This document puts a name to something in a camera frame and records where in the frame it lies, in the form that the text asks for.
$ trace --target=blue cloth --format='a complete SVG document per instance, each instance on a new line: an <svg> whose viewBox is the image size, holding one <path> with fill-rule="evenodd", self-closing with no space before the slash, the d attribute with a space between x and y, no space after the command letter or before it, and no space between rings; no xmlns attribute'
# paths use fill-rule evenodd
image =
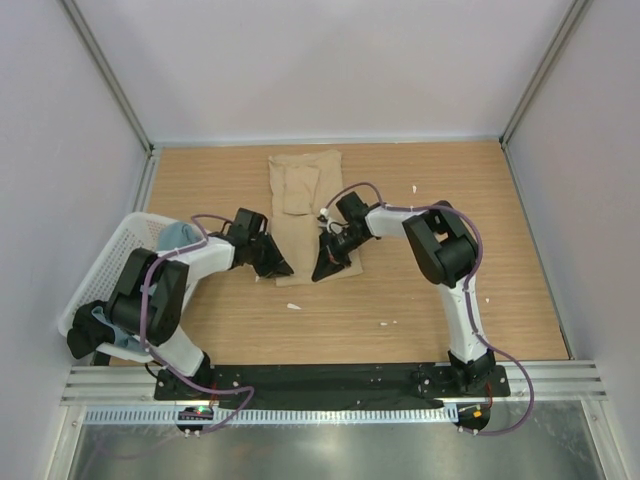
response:
<svg viewBox="0 0 640 480"><path fill-rule="evenodd" d="M107 320L102 307L96 307L91 310L91 315L93 315L93 318L98 320L100 323L105 324L107 327L110 327L113 330L113 332L115 333L113 344L116 347L125 348L137 353L144 353L144 350L140 346L140 342L138 342L135 338L122 330L120 327L116 327L113 323Z"/></svg>
<svg viewBox="0 0 640 480"><path fill-rule="evenodd" d="M158 235L157 250L173 250L186 247L199 241L202 237L188 223L176 222L165 227Z"/></svg>

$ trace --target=metal bar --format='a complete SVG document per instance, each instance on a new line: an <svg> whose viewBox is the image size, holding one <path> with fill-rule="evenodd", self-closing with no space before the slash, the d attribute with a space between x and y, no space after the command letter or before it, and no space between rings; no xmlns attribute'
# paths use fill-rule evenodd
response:
<svg viewBox="0 0 640 480"><path fill-rule="evenodd" d="M522 209L524 220L527 223L527 229L529 230L529 237L531 237L531 241L533 242L533 248L536 252L536 257L538 258L538 264L540 265L540 269L542 270L542 277L544 278L544 283L547 286L547 291L549 292L549 297L551 298L551 305L553 306L553 310L556 313L556 318L558 319L558 325L560 326L560 333L562 333L562 340L564 341L564 346L567 349L567 353L569 354L569 357L573 360L574 354L573 354L571 337L570 335L568 335L567 330L564 327L564 323L562 322L562 316L560 315L558 302L556 301L556 298L555 298L556 297L555 289L551 285L551 282L549 280L549 275L547 274L547 270L544 266L544 262L542 261L542 257L540 256L540 247L538 245L536 235L533 231L533 227L531 226L531 221L529 220L527 207L522 195L522 184L518 178L518 175L516 175L515 169L513 168L513 158L511 156L511 150L509 149L509 145L504 144L502 150L504 152L504 157L506 159L507 166L509 167L511 180L513 181L513 185L516 189L516 193L518 194L518 201L520 202L520 208Z"/></svg>
<svg viewBox="0 0 640 480"><path fill-rule="evenodd" d="M181 420L182 407L89 407L85 425L215 425L233 411L216 409L210 419ZM243 410L230 425L348 425L383 423L438 423L457 422L458 409L455 404L430 410L344 410L339 412L286 411L286 410Z"/></svg>
<svg viewBox="0 0 640 480"><path fill-rule="evenodd" d="M583 401L582 408L606 478L616 480L631 478L609 421L607 411L613 408L611 403Z"/></svg>
<svg viewBox="0 0 640 480"><path fill-rule="evenodd" d="M593 0L574 0L567 10L567 13L562 20L562 23L560 23L560 26L558 27L553 40L551 40L551 43L549 44L547 51L543 55L538 68L529 81L529 85L527 85L527 88L522 94L522 97L518 102L518 106L516 107L513 115L511 115L511 118L507 123L504 134L500 139L500 143L502 144L503 148L508 145L509 141L513 137L513 134L518 128L518 125L520 124L520 121L524 117L525 113L527 112L529 105L531 105L531 102L537 95L540 87L549 77L549 74L553 70L553 67L558 62L560 55L569 43L569 39L584 18L584 15L589 9L589 6L592 2Z"/></svg>
<svg viewBox="0 0 640 480"><path fill-rule="evenodd" d="M138 184L138 192L136 193L136 200L133 204L134 212L144 212L147 210L149 200L151 199L151 192L153 191L153 182L158 172L158 165L160 164L160 158L162 156L162 149L154 148L149 156L147 163L144 166L140 183Z"/></svg>
<svg viewBox="0 0 640 480"><path fill-rule="evenodd" d="M154 146L162 148L205 147L262 147L265 145L351 145L358 143L451 143L451 142L497 142L497 135L434 135L434 136L379 136L379 137L323 137L323 138L261 138L254 140L202 140L167 141Z"/></svg>
<svg viewBox="0 0 640 480"><path fill-rule="evenodd" d="M529 396L522 372L511 363L501 362L511 386L508 399L523 401ZM604 399L606 393L595 364L590 361L524 362L534 384L536 398ZM157 402L153 400L155 379L143 367L73 367L62 395L62 405L199 405L207 402ZM484 401L484 398L445 399L451 402Z"/></svg>
<svg viewBox="0 0 640 480"><path fill-rule="evenodd" d="M83 406L64 407L66 415L56 449L51 458L47 480L67 480L73 463L73 456L76 452L82 422L86 413Z"/></svg>
<svg viewBox="0 0 640 480"><path fill-rule="evenodd" d="M116 78L113 70L109 66L109 62L107 61L100 45L98 44L91 28L87 24L86 19L82 15L82 12L78 8L78 5L75 0L58 0L58 3L67 14L71 25L74 30L80 37L81 42L89 52L89 56L93 60L98 72L104 79L107 84L107 87L111 91L116 103L120 107L120 110L124 114L125 118L129 122L129 125L133 129L134 133L138 137L142 148L144 149L147 156L151 155L151 151L153 149L151 145L151 141L147 136L140 120L138 120L138 116L136 115L131 103L127 99L127 96L124 93L124 90L120 86L118 79Z"/></svg>

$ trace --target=metal floor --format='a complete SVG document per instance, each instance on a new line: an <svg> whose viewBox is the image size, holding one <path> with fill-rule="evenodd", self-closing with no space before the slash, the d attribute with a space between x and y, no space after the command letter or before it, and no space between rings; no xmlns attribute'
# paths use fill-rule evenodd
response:
<svg viewBox="0 0 640 480"><path fill-rule="evenodd" d="M491 429L507 426L524 402L496 403ZM451 424L323 425L227 428L200 439L176 437L149 455L136 454L177 429L88 426L69 478L78 480L388 480L604 479L580 402L537 403L530 420L501 437L472 437Z"/></svg>

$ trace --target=brown cloth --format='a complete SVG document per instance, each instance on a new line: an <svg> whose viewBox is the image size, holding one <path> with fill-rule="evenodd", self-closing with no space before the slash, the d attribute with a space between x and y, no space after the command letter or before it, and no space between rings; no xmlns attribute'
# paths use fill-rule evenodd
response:
<svg viewBox="0 0 640 480"><path fill-rule="evenodd" d="M289 277L276 278L279 287L313 283L311 275L318 260L320 209L342 190L342 154L337 150L305 155L276 155L269 158L273 235L284 259L293 268ZM331 216L343 218L331 207ZM351 267L326 280L351 277L362 273L357 251L350 255Z"/></svg>

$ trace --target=cable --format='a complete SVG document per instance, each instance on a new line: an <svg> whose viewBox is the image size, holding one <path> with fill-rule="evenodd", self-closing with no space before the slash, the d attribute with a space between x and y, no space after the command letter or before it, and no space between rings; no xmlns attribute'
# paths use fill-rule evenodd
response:
<svg viewBox="0 0 640 480"><path fill-rule="evenodd" d="M158 379L158 376L157 376L155 373L153 373L153 372L151 371L151 369L149 368L149 364L148 364L148 363L145 363L145 364L144 364L144 369L145 369L145 370L147 371L147 373L148 373L149 375L151 375L153 378L155 378L156 380Z"/></svg>
<svg viewBox="0 0 640 480"><path fill-rule="evenodd" d="M346 192L348 192L350 190L353 190L354 188L357 188L357 187L360 187L360 186L370 187L375 192L376 197L378 199L378 202L380 203L382 208L384 208L385 210L388 210L390 212L413 212L413 213L416 213L416 214L417 213L423 213L423 212L426 212L426 211L429 211L429 210L439 210L439 211L442 211L442 212L449 212L449 213L452 213L452 214L456 215L461 220L463 220L469 226L471 231L473 232L473 236L475 237L476 242L478 244L478 253L477 253L477 257L476 257L476 263L474 264L473 268L471 269L471 272L469 272L469 275L467 275L467 277L465 278L464 283L463 283L463 290L464 290L464 295L465 295L465 303L466 303L466 307L467 307L467 313L469 314L469 323L471 324L471 330L473 331L474 335L478 338L478 340L485 347L487 347L490 350L493 350L494 352L498 353L499 355L502 355L503 357L505 357L509 361L513 362L520 369L520 371L522 372L522 375L524 376L525 380L527 381L527 385L529 387L529 405L527 406L527 410L525 411L525 413L522 416L522 418L520 418L520 420L518 420L515 424L513 424L510 427L507 427L507 428L504 428L504 429L501 429L501 430L489 431L489 432L474 432L473 430L470 430L470 429L464 429L464 431L466 431L468 433L477 434L477 435L483 435L483 436L497 436L497 435L503 435L505 433L510 433L510 432L513 432L514 430L517 430L518 428L520 428L529 419L529 417L531 416L531 412L533 411L533 405L534 405L534 402L535 402L535 393L534 393L534 389L533 389L533 382L531 381L531 377L529 376L529 373L527 372L526 368L524 368L524 365L522 365L522 363L520 363L520 361L518 361L515 357L513 357L510 354L508 354L504 350L500 350L499 348L496 348L493 345L491 345L480 334L480 332L478 330L478 326L476 325L476 321L475 321L475 318L473 316L473 306L472 306L473 300L471 298L471 293L469 292L469 283L471 282L471 279L475 276L475 274L477 273L478 269L480 268L480 264L482 263L482 257L484 255L484 246L482 244L482 237L480 235L480 231L478 230L476 225L473 223L473 221L468 216L466 216L461 211L456 210L455 208L452 208L452 207L447 207L446 205L425 205L425 206L422 206L422 207L411 207L411 208L391 206L391 205L385 203L385 201L382 199L382 195L380 193L380 190L378 190L378 187L376 187L371 182L358 182L358 183L354 183L353 185L349 185L348 187L344 188L339 193L334 195L334 197L331 200L329 200L329 202L327 203L325 208L328 209L329 207L331 207L331 205L333 205L333 203L338 198L340 198Z"/></svg>
<svg viewBox="0 0 640 480"><path fill-rule="evenodd" d="M354 188L357 188L357 187L369 187L369 188L371 188L371 190L374 191L374 193L376 194L376 197L378 198L378 203L380 205L384 204L384 202L382 201L382 195L380 194L380 190L378 190L378 187L376 187L371 182L358 182L358 183L354 183L353 185L349 185L348 187L343 188L341 191L336 193L333 196L333 198L327 202L327 205L325 206L325 208L328 210L331 207L331 205L333 205L333 202L335 202L338 198L340 198L342 195L344 195L348 191L353 190Z"/></svg>
<svg viewBox="0 0 640 480"><path fill-rule="evenodd" d="M193 252L194 250L198 250L199 248L202 248L207 244L209 237L207 236L207 231L204 229L202 224L198 221L199 218L214 218L217 220L229 221L229 219L225 217L221 217L219 215L211 215L207 213L199 213L199 214L193 215L191 217L191 220L202 233L203 235L202 240L200 240L199 242L193 243L191 245L187 245L186 247L178 248L176 250L171 250L165 253L164 255L156 258L156 260L151 264L151 266L147 270L147 274L145 275L144 282L142 284L142 302L141 302L142 304L140 306L140 345L142 345L145 351L148 351L148 353L151 355L151 357L155 361L159 362L164 368L166 368L171 373L173 373L183 383L185 383L186 385L190 386L195 390L198 390L199 392L215 394L215 395L231 395L231 394L247 392L249 395L247 399L245 399L245 402L243 402L241 407L239 407L234 413L231 414L231 416L228 419L226 419L225 421L226 423L230 421L235 415L237 415L239 411L242 410L242 408L244 408L244 405L248 403L246 400L249 400L251 399L251 397L253 397L253 392L254 392L253 387L247 386L247 387L233 388L229 390L213 390L211 388L202 387L192 382L182 373L180 373L171 365L169 365L160 355L158 355L155 351L150 349L149 343L147 342L147 315L148 315L148 309L149 309L149 289L151 288L151 279L153 278L153 274L155 273L156 269L160 266L160 264L162 264L164 261L170 258L173 258L177 255L180 255L182 253Z"/></svg>

